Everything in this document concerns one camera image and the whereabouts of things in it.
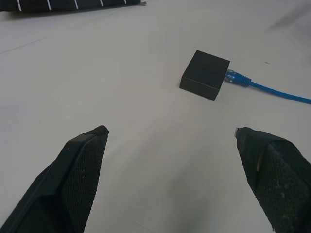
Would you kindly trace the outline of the black cloth with white stripes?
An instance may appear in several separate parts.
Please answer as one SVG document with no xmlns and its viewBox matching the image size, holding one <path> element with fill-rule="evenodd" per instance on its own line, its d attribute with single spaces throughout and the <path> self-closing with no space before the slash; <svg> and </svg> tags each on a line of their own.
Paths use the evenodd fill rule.
<svg viewBox="0 0 311 233">
<path fill-rule="evenodd" d="M 0 12 L 76 11 L 145 4 L 144 0 L 0 0 Z"/>
</svg>

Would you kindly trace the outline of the black rectangular box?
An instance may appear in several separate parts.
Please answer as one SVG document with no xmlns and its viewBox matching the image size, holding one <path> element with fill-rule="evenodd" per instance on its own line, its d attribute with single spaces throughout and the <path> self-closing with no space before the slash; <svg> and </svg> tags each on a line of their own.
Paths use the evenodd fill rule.
<svg viewBox="0 0 311 233">
<path fill-rule="evenodd" d="M 179 88 L 216 100 L 230 62 L 197 50 L 182 75 Z"/>
</svg>

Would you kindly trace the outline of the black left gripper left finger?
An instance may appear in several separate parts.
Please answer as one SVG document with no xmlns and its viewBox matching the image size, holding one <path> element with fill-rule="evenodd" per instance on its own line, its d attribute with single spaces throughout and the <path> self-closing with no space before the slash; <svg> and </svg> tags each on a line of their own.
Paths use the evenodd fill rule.
<svg viewBox="0 0 311 233">
<path fill-rule="evenodd" d="M 0 233 L 83 233 L 97 192 L 109 131 L 68 141 L 32 182 Z"/>
</svg>

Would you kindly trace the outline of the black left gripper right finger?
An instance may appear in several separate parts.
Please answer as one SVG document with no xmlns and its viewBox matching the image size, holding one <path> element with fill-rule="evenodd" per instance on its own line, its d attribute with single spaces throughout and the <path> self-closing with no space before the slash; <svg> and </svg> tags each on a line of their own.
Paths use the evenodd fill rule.
<svg viewBox="0 0 311 233">
<path fill-rule="evenodd" d="M 311 233 L 311 164 L 290 141 L 235 131 L 247 182 L 276 233 Z"/>
</svg>

